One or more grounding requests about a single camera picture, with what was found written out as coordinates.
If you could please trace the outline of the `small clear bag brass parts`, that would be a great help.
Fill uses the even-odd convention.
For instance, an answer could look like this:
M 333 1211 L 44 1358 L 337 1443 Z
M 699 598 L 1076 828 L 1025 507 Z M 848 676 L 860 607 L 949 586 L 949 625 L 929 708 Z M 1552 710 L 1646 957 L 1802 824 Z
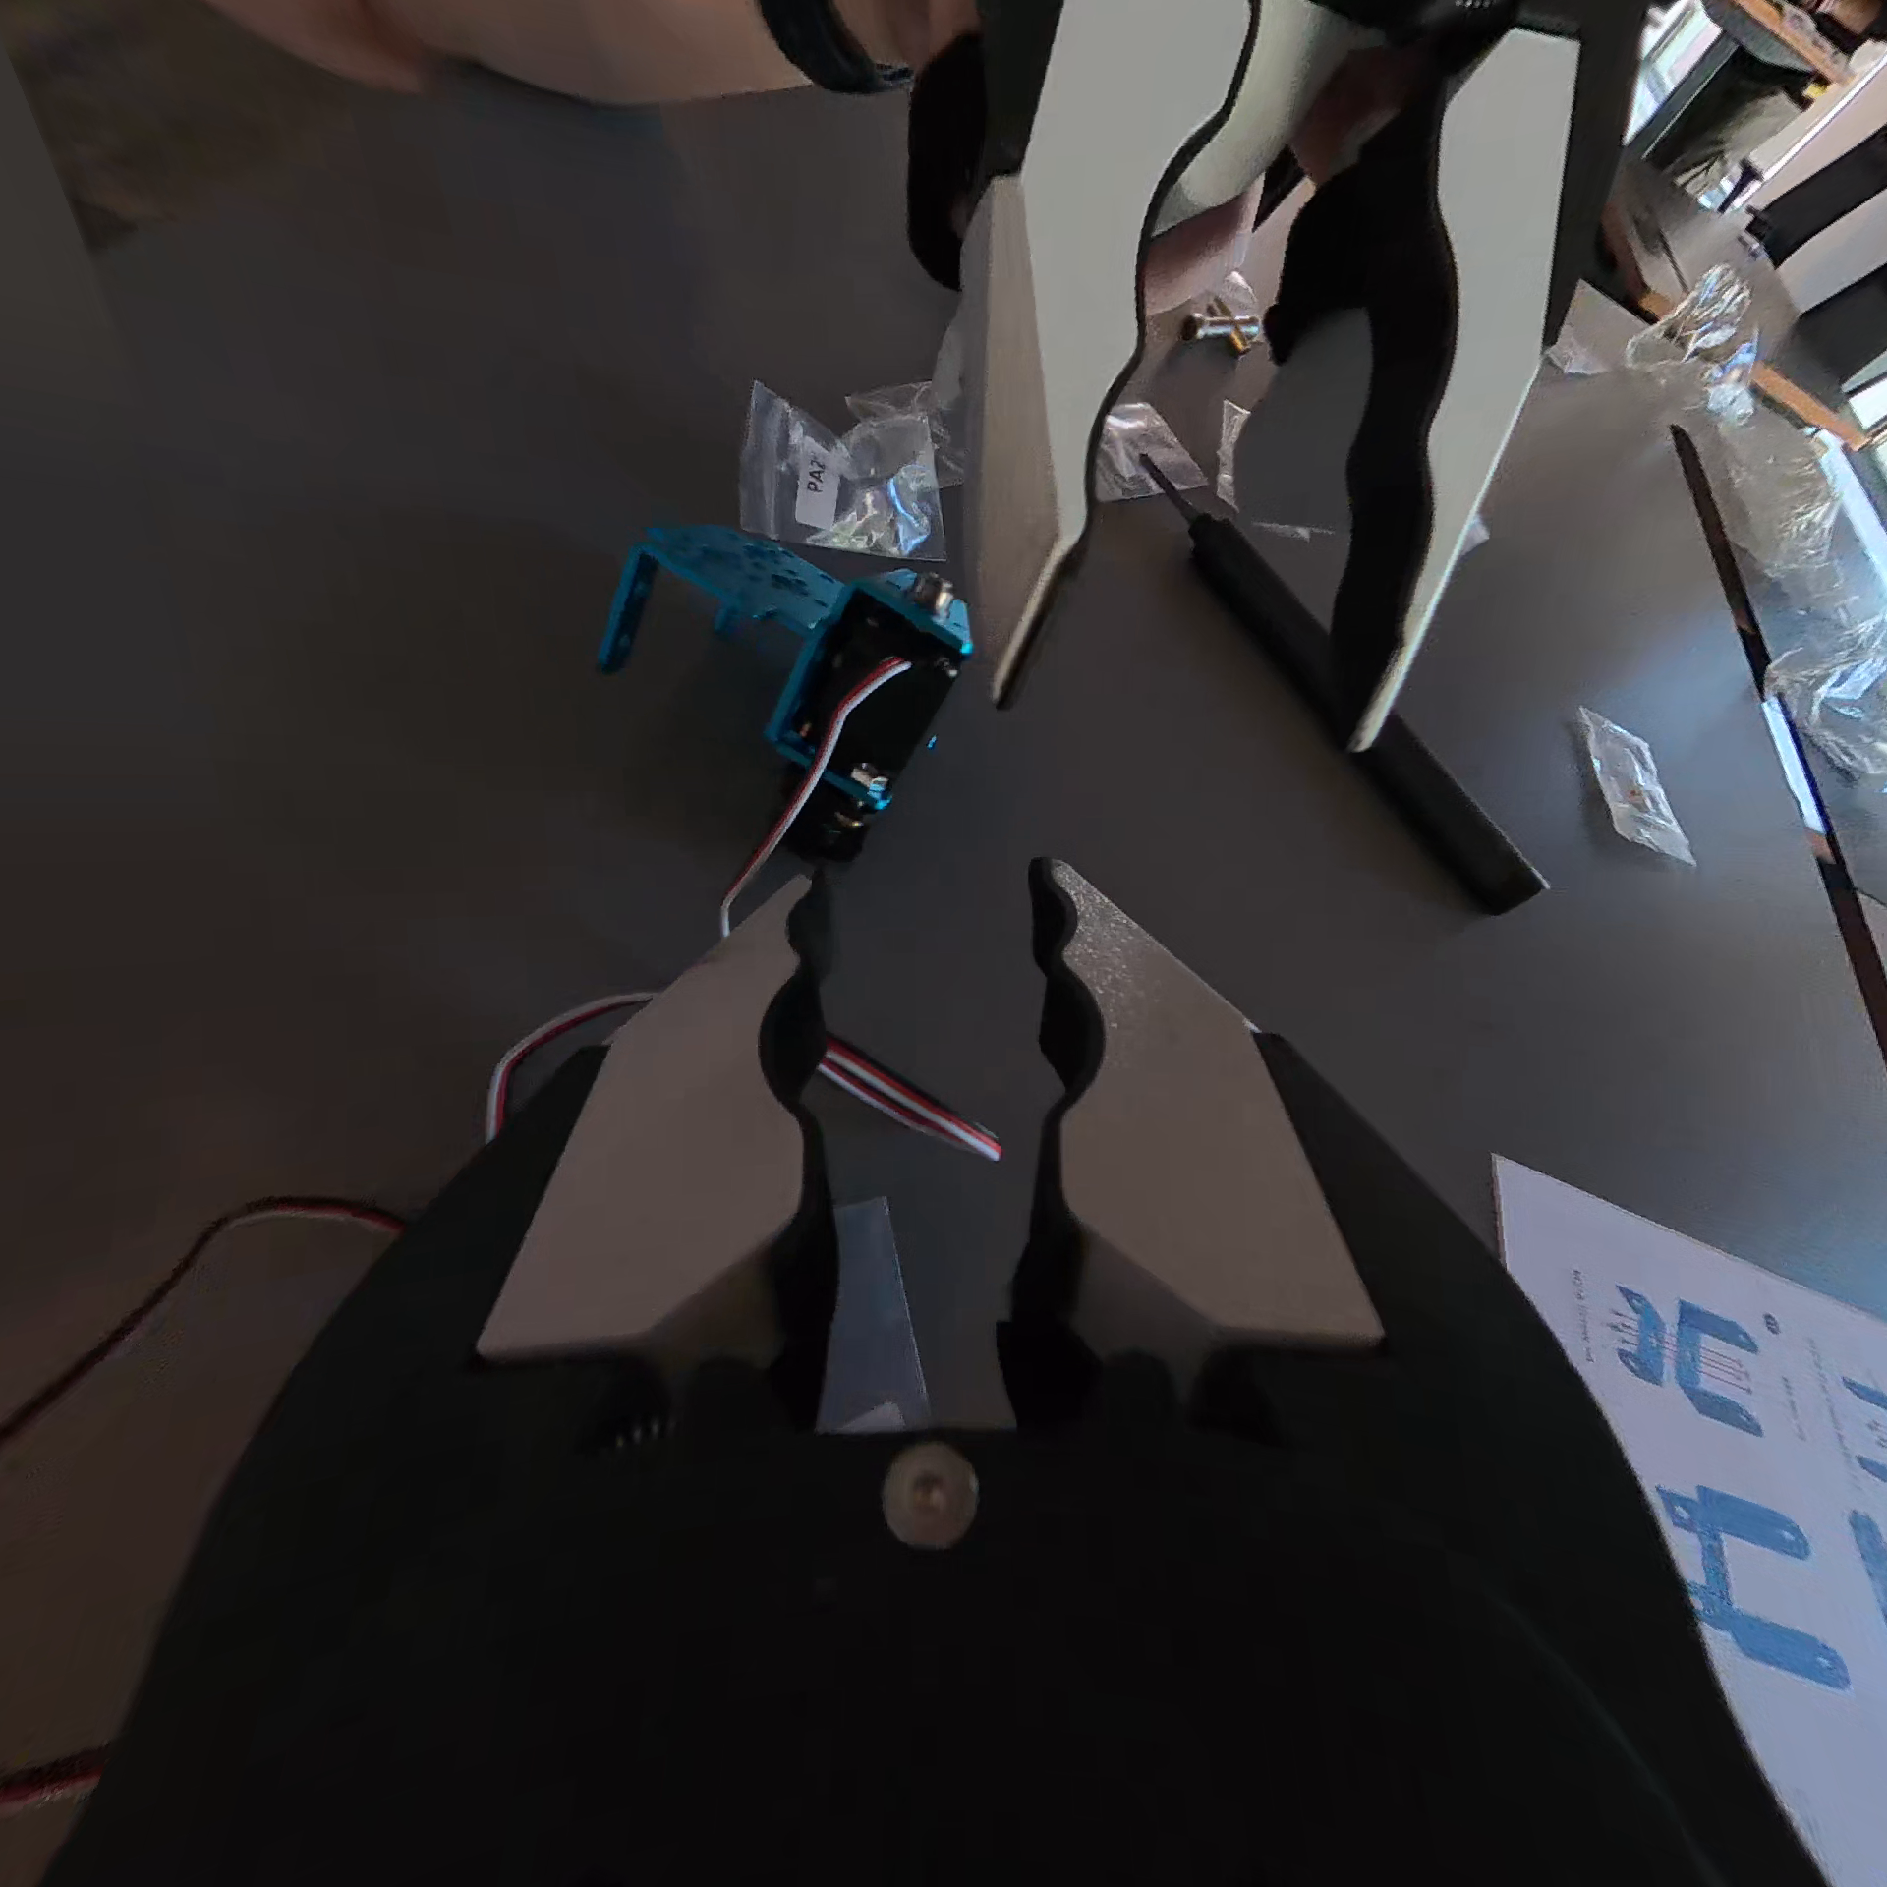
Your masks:
M 1694 851 L 1662 788 L 1650 747 L 1591 708 L 1580 706 L 1574 719 L 1613 833 L 1664 861 L 1694 869 Z

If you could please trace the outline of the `person's left forearm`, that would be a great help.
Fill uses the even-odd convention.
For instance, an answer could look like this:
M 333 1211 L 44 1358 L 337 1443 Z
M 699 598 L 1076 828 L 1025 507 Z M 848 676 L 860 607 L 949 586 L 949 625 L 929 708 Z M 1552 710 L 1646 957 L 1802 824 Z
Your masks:
M 479 69 L 607 106 L 772 94 L 809 85 L 778 51 L 758 2 L 367 2 L 388 51 Z M 974 4 L 835 2 L 878 61 L 923 67 Z

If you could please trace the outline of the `black wristband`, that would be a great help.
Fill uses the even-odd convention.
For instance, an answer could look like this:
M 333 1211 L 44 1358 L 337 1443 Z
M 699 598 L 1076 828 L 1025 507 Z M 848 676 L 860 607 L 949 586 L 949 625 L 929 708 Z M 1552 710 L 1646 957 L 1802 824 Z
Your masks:
M 876 59 L 835 2 L 758 2 L 756 8 L 776 51 L 817 90 L 878 96 L 913 77 L 907 65 Z

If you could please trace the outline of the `clear plastic screw bag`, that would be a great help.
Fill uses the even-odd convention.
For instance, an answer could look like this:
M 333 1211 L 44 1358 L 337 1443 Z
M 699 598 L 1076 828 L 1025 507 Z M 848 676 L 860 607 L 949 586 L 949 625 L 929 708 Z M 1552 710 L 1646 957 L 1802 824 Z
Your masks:
M 964 484 L 966 417 L 957 383 L 923 379 L 856 389 L 844 395 L 844 411 L 862 436 L 903 460 L 925 460 L 939 491 Z

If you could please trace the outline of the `white instruction sheet blue print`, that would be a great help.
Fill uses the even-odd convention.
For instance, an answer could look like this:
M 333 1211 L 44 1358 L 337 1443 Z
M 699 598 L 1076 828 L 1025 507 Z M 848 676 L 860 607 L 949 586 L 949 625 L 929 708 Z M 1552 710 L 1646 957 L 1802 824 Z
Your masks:
M 1882 1319 L 1507 1158 L 1493 1195 L 1770 1793 L 1825 1883 L 1882 1883 Z

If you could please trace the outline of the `person's left hand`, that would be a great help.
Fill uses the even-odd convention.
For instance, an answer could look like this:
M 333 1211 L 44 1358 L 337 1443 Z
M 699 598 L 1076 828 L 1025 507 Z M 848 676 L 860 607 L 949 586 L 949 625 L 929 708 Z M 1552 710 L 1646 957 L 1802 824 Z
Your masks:
M 1287 147 L 1299 169 L 1316 185 L 1328 181 L 1403 108 L 1426 73 L 1428 59 L 1414 47 L 1350 55 L 1293 130 Z M 1143 317 L 1181 311 L 1242 269 L 1261 195 L 1257 175 L 1238 197 L 1206 204 L 1149 240 L 1139 273 Z

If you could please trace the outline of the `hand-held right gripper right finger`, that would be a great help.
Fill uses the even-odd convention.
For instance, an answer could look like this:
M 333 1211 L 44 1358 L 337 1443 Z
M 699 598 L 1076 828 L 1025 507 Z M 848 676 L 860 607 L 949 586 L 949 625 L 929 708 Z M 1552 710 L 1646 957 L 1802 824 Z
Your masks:
M 1185 1405 L 1232 1356 L 1375 1356 L 1259 1030 L 1071 863 L 1029 861 L 1027 898 L 1059 1095 L 1002 1317 L 1014 1425 L 1072 1425 L 1118 1358 Z

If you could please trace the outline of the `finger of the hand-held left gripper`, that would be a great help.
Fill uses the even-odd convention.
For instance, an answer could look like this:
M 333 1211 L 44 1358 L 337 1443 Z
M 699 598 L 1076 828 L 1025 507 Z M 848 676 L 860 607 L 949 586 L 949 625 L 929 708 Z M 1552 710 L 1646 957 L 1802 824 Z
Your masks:
M 964 578 L 992 706 L 1019 698 L 1145 344 L 1153 214 L 1230 110 L 1245 2 L 978 4 L 984 136 L 960 240 Z
M 1332 718 L 1379 741 L 1544 350 L 1578 94 L 1578 35 L 1438 35 L 1432 67 L 1285 242 L 1279 364 L 1363 318 L 1367 370 L 1342 458 L 1346 560 L 1330 605 Z

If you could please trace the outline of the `wooden furniture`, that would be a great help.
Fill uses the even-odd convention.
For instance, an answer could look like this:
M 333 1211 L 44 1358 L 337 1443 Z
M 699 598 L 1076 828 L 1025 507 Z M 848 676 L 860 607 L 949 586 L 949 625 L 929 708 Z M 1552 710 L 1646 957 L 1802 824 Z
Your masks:
M 1884 6 L 1646 4 L 1599 281 L 1644 318 L 1715 265 L 1825 399 L 1774 401 L 1882 458 Z

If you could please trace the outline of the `labelled clear screw bag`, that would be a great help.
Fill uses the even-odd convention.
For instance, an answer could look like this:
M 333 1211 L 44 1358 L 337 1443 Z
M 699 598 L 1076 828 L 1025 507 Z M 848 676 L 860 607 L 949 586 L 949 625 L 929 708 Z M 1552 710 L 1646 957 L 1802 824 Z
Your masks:
M 888 562 L 945 562 L 941 489 L 927 460 L 905 460 L 850 425 L 835 434 L 754 381 L 736 470 L 736 527 L 797 550 Z

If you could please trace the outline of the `small clear plastic bag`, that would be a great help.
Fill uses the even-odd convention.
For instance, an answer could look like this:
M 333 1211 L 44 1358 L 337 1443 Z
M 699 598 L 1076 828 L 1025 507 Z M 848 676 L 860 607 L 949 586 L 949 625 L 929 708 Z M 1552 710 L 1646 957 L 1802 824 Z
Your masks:
M 1167 419 L 1145 401 L 1120 403 L 1104 417 L 1092 480 L 1102 505 L 1155 499 L 1167 489 L 1185 497 L 1208 484 Z

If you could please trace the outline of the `blue servo bracket assembly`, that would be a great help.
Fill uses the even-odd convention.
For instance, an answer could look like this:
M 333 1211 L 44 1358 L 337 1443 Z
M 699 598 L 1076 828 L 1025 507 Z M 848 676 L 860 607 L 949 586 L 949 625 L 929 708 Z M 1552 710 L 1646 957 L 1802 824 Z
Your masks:
M 620 672 L 660 580 L 707 602 L 713 631 L 789 637 L 762 739 L 785 771 L 778 843 L 815 863 L 858 857 L 974 655 L 972 619 L 941 574 L 837 578 L 787 546 L 727 527 L 656 527 L 626 554 L 597 649 Z

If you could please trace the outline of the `crumpled clear plastic wrap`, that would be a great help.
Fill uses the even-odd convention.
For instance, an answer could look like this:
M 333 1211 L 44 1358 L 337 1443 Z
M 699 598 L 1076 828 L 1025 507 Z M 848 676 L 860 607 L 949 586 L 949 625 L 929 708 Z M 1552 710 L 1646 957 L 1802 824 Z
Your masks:
M 1709 265 L 1648 318 L 1576 285 L 1542 364 L 1617 395 L 1672 450 L 1678 495 L 1727 566 L 1757 696 L 1810 763 L 1882 812 L 1882 519 L 1827 429 L 1764 397 L 1749 277 Z

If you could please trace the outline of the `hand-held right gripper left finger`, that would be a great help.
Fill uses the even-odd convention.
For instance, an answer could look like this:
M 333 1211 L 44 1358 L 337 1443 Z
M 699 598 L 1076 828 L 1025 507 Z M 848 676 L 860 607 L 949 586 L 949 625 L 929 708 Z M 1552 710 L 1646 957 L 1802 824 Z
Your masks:
M 835 1201 L 807 1107 L 829 1048 L 831 887 L 793 877 L 611 1038 L 477 1356 L 624 1356 L 670 1390 L 715 1360 L 817 1423 Z

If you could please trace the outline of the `black screwdriver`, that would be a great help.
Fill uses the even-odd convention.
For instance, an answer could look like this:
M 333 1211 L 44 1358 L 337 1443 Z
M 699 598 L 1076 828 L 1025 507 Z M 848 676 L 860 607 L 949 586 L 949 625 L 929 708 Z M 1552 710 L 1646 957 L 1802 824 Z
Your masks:
M 1371 745 L 1350 747 L 1340 725 L 1334 655 L 1324 627 L 1236 523 L 1192 505 L 1145 452 L 1137 464 L 1185 521 L 1190 564 L 1204 588 L 1265 655 L 1336 757 L 1375 792 L 1426 859 L 1489 916 L 1515 912 L 1544 894 L 1542 873 L 1401 719 L 1389 719 Z

